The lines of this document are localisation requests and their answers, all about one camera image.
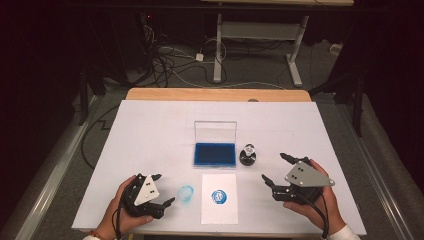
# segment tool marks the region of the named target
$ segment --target white paper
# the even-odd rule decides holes
[[[203,174],[202,224],[238,224],[235,174]]]

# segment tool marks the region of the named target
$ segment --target wooden table edge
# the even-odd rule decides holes
[[[311,102],[305,90],[132,88],[126,100],[227,101],[227,102]]]

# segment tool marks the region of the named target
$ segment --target black cable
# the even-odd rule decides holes
[[[106,114],[108,114],[108,113],[110,113],[112,110],[114,110],[115,108],[118,108],[119,107],[119,104],[118,105],[116,105],[116,106],[114,106],[114,107],[112,107],[111,109],[109,109],[109,110],[107,110],[105,113],[103,113],[103,115],[101,115],[93,124],[91,124],[91,126],[87,129],[87,131],[84,133],[84,135],[83,135],[83,137],[82,137],[82,139],[81,139],[81,146],[80,146],[80,148],[81,148],[81,155],[82,155],[82,158],[84,159],[84,162],[91,168],[91,169],[93,169],[94,170],[94,166],[93,165],[91,165],[90,164],[90,162],[88,161],[88,159],[87,159],[87,157],[85,156],[85,153],[84,153],[84,142],[85,142],[85,138],[87,137],[87,135],[88,135],[88,133],[91,131],[91,129],[94,127],[94,125],[96,125],[96,123],[97,122],[100,122],[100,120],[104,117],[104,116],[106,116]]]
[[[188,70],[188,69],[190,69],[190,68],[195,68],[195,67],[198,67],[198,68],[202,68],[202,69],[203,69],[203,71],[204,71],[204,73],[205,73],[205,80],[206,80],[206,82],[208,82],[208,83],[209,83],[207,70],[206,70],[206,68],[205,68],[205,67],[203,67],[203,66],[199,66],[199,65],[190,66],[190,67],[185,68],[185,69],[183,69],[183,70],[181,70],[181,71],[179,71],[179,72],[176,72],[176,74],[180,74],[180,73],[182,73],[182,72],[184,72],[184,71],[186,71],[186,70]]]
[[[168,79],[169,79],[169,76],[170,76],[170,75],[168,75],[167,61],[165,62],[159,54],[156,56],[156,61],[158,62],[158,65],[160,67],[162,67],[163,71],[156,71],[156,69],[155,69],[155,71],[153,72],[153,76],[154,76],[154,79],[155,79],[154,83],[159,88],[160,83],[165,82],[164,87],[166,88],[166,87],[168,87]]]
[[[167,56],[176,57],[176,58],[193,59],[193,57],[190,57],[190,56],[178,56],[178,55],[172,55],[172,54],[168,54]]]
[[[190,64],[193,64],[193,63],[198,63],[198,61],[191,61],[191,62],[188,62],[188,63],[184,63],[182,65],[177,65],[177,66],[174,66],[174,68],[184,67],[184,66],[187,66],[187,65],[190,65]]]
[[[173,69],[174,69],[174,67],[175,67],[175,61],[174,61],[172,58],[167,57],[167,56],[164,56],[163,58],[165,58],[165,59],[166,59],[166,64],[167,64],[167,66],[168,66],[168,70],[169,70],[169,72],[171,72],[171,73],[172,73],[172,70],[173,70]]]
[[[267,50],[267,49],[270,49],[270,50],[274,50],[274,49],[276,49],[276,48],[278,48],[284,41],[278,41],[278,40],[273,40],[272,42],[271,42],[271,45],[269,46],[269,47],[262,47],[262,48],[260,48],[260,49],[258,49],[258,50],[254,50],[254,51],[251,51],[250,50],[250,46],[249,46],[249,44],[263,44],[263,42],[257,42],[257,43],[247,43],[246,41],[242,41],[242,42],[239,42],[239,41],[236,41],[236,40],[233,40],[233,39],[228,39],[228,40],[230,40],[230,41],[233,41],[233,42],[236,42],[236,43],[245,43],[246,44],[246,48],[247,48],[247,51],[248,51],[248,53],[243,57],[243,58],[245,58],[245,57],[247,57],[249,54],[250,54],[250,52],[260,52],[260,51],[263,51],[263,50]],[[229,48],[227,45],[225,45],[226,47],[226,52],[227,52],[227,56],[226,56],[226,58],[228,58],[228,52],[231,50],[231,48]],[[212,81],[209,81],[209,80],[207,80],[207,82],[208,83],[210,83],[210,84],[213,84],[213,85],[220,85],[220,84],[223,84],[224,82],[226,82],[227,81],[227,72],[226,72],[226,70],[225,70],[225,67],[222,65],[222,63],[221,63],[221,61],[219,61],[218,60],[218,58],[215,56],[215,59],[217,60],[217,62],[218,62],[218,64],[219,65],[221,65],[221,68],[222,68],[222,70],[223,70],[223,73],[224,73],[224,75],[225,75],[225,79],[223,80],[223,81],[220,81],[220,82],[212,82]],[[286,68],[286,69],[284,69],[278,76],[277,76],[277,84],[279,85],[279,76],[281,75],[281,74],[283,74],[284,72],[286,72],[287,71],[287,69],[288,68]]]
[[[152,64],[149,64],[149,68],[145,71],[145,73],[141,77],[139,77],[137,80],[135,80],[133,82],[133,84],[134,85],[137,85],[137,84],[139,84],[141,82],[144,82],[147,79],[149,79],[149,77],[152,76],[152,73],[153,73],[153,69],[152,68],[153,68],[153,65]]]
[[[330,228],[330,224],[328,222],[328,219],[326,216],[324,216],[324,214],[321,212],[321,210],[319,210],[319,208],[317,206],[315,206],[315,204],[311,203],[306,197],[304,197],[302,194],[297,193],[296,194],[297,197],[300,197],[303,201],[305,201],[309,206],[311,206],[317,213],[318,215],[322,218],[322,221],[324,222],[324,229],[322,232],[322,239],[327,239],[328,236],[328,230]]]
[[[138,84],[137,87],[149,87],[149,86],[152,86],[152,85],[155,85],[156,87],[159,87],[159,84],[158,84],[158,81],[157,81],[157,77],[156,77],[156,72],[157,71],[156,71],[156,69],[154,67],[154,64],[152,63],[151,65],[152,65],[151,66],[152,73],[151,73],[150,76],[153,76],[153,82],[145,83],[145,84],[142,84],[142,85]]]
[[[122,233],[121,233],[121,209],[122,209],[122,198],[119,200],[118,209],[116,209],[116,228],[115,228],[115,235],[116,239],[122,239]]]
[[[321,192],[321,198],[322,198],[322,201],[324,202],[324,208],[325,208],[325,216],[327,217],[327,219],[328,219],[328,208],[327,208],[327,202],[325,201],[325,197],[324,197],[324,195],[322,194],[322,191],[320,191]]]
[[[289,65],[289,66],[287,66],[283,71],[281,71],[278,75],[277,75],[277,85],[278,86],[280,86],[280,79],[279,79],[279,77],[281,76],[281,75],[283,75],[285,72],[287,72],[287,70],[289,70],[290,69],[290,65],[291,64],[293,64],[293,63],[290,63],[290,62],[287,62],[287,64]]]
[[[119,229],[117,226],[115,226],[115,221],[114,221],[114,217],[115,217],[115,214],[118,212],[118,210],[119,210],[120,208],[119,208],[119,206],[118,206],[118,208],[113,212],[113,214],[112,214],[112,227],[113,227],[113,231],[115,232],[115,235],[118,235],[117,234],[117,230]]]
[[[159,54],[163,54],[163,55],[165,55],[165,56],[167,56],[167,55],[171,55],[171,53],[173,53],[173,52],[175,51],[175,47],[174,47],[174,45],[172,45],[172,43],[169,43],[169,45],[170,45],[170,48],[171,48],[171,51],[170,51],[169,53],[162,53],[162,52],[159,52],[160,47],[158,48],[158,53],[159,53]]]
[[[256,42],[255,41],[247,41],[247,40],[244,40],[244,39],[242,41],[237,41],[237,40],[234,40],[234,39],[225,39],[225,40],[227,40],[229,42],[235,42],[237,44],[243,44],[243,46],[246,47],[246,49],[232,49],[231,48],[231,44],[225,43],[225,46],[227,46],[226,47],[226,49],[227,49],[227,58],[230,59],[230,60],[233,60],[233,61],[238,61],[238,60],[242,60],[244,58],[247,58],[251,53],[254,53],[254,52],[261,52],[261,51],[265,51],[265,50],[275,50],[278,47],[280,47],[281,44],[283,44],[283,42],[284,42],[284,41],[281,41],[281,40],[256,41]],[[255,46],[255,45],[268,44],[268,43],[271,43],[271,44],[269,46],[266,46],[266,47]],[[230,56],[230,53],[231,53],[231,51],[234,51],[234,50],[236,50],[236,51],[245,50],[246,53],[242,57],[232,58]]]

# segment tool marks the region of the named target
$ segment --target silver metal bracket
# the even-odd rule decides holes
[[[156,188],[152,175],[149,175],[144,179],[143,186],[141,186],[140,192],[134,201],[134,205],[139,206],[157,197],[159,197],[159,191]]]
[[[336,184],[332,179],[302,161],[294,165],[285,180],[299,187],[323,187]]]

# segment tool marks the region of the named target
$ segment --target clear plastic box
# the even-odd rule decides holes
[[[237,122],[195,121],[195,167],[236,166]]]

